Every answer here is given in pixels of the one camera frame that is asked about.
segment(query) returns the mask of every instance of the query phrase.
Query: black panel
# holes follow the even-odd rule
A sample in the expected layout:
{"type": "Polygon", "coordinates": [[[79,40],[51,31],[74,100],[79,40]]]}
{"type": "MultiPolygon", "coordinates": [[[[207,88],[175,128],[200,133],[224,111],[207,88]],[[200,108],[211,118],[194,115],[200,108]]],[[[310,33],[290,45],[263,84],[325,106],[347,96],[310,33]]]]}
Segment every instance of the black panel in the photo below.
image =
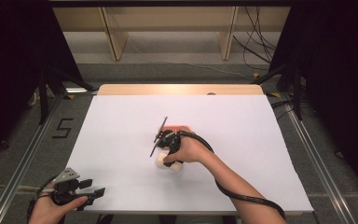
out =
{"type": "Polygon", "coordinates": [[[52,7],[290,7],[319,0],[49,0],[52,7]]]}
{"type": "Polygon", "coordinates": [[[311,65],[307,90],[310,101],[358,175],[358,4],[328,8],[311,65]]]}
{"type": "Polygon", "coordinates": [[[0,0],[0,142],[26,108],[46,64],[81,79],[48,4],[0,0]]]}

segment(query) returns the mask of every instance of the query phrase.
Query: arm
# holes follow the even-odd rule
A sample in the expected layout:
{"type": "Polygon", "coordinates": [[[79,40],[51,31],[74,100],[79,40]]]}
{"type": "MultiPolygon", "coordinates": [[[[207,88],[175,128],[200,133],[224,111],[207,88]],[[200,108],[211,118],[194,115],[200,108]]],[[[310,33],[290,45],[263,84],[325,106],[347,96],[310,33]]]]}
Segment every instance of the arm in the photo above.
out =
{"type": "MultiPolygon", "coordinates": [[[[191,133],[186,127],[182,127],[181,130],[191,133]]],[[[164,158],[164,161],[198,161],[211,172],[223,188],[237,194],[264,199],[251,184],[232,171],[201,142],[190,137],[182,137],[180,150],[164,158]]],[[[231,201],[243,223],[285,223],[280,214],[269,206],[234,199],[231,201]]]]}

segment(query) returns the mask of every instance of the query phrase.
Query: forearm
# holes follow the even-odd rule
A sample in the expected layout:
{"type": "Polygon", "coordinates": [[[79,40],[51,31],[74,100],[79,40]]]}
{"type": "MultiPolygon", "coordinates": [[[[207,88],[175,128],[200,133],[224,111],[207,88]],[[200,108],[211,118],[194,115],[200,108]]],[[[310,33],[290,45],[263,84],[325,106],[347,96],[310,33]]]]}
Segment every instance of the forearm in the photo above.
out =
{"type": "MultiPolygon", "coordinates": [[[[264,199],[264,196],[250,183],[232,171],[212,152],[203,153],[200,163],[211,172],[224,189],[236,194],[264,199]]],[[[234,199],[231,201],[237,208],[243,223],[285,223],[280,214],[269,206],[234,199]]]]}

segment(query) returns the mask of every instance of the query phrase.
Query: white tabletop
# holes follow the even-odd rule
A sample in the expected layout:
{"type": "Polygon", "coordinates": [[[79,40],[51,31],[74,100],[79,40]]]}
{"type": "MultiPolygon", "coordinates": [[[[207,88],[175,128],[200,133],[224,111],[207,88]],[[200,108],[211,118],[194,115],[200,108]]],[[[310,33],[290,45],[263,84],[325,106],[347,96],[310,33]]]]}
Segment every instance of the white tabletop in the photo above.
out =
{"type": "Polygon", "coordinates": [[[187,125],[214,152],[285,212],[313,211],[264,95],[94,96],[68,166],[85,191],[106,188],[86,210],[132,214],[235,214],[199,163],[181,172],[149,158],[163,119],[187,125]]]}

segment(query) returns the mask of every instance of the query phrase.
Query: metal rail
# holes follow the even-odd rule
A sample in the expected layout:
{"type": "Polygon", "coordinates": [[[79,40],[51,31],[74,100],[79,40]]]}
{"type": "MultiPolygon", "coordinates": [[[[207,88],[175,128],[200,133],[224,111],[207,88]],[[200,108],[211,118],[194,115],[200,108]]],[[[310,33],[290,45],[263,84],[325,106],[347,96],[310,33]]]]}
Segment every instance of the metal rail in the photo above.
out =
{"type": "Polygon", "coordinates": [[[61,95],[56,95],[53,99],[49,109],[50,113],[48,114],[46,120],[37,128],[30,145],[27,147],[27,150],[22,156],[19,165],[17,166],[13,176],[8,181],[5,190],[0,197],[0,223],[4,218],[8,207],[13,201],[14,196],[16,195],[17,187],[20,185],[20,182],[24,178],[25,173],[27,172],[28,167],[34,157],[34,154],[36,153],[37,148],[39,147],[40,142],[43,139],[46,129],[50,123],[51,117],[54,114],[55,109],[60,104],[62,97],[63,96],[61,95]]]}
{"type": "MultiPolygon", "coordinates": [[[[282,93],[283,100],[290,100],[290,97],[287,93],[282,93]]],[[[337,215],[342,223],[354,224],[356,223],[353,214],[351,213],[348,203],[345,198],[342,196],[337,184],[333,180],[333,177],[328,172],[324,161],[322,160],[321,155],[319,154],[316,146],[313,144],[310,135],[307,132],[307,129],[304,126],[304,123],[301,120],[296,118],[293,108],[290,105],[286,105],[286,110],[290,111],[289,116],[290,120],[293,122],[296,131],[307,150],[310,160],[312,161],[313,166],[315,167],[316,173],[318,174],[321,182],[326,190],[327,195],[330,198],[330,201],[334,208],[336,209],[337,215]]]]}

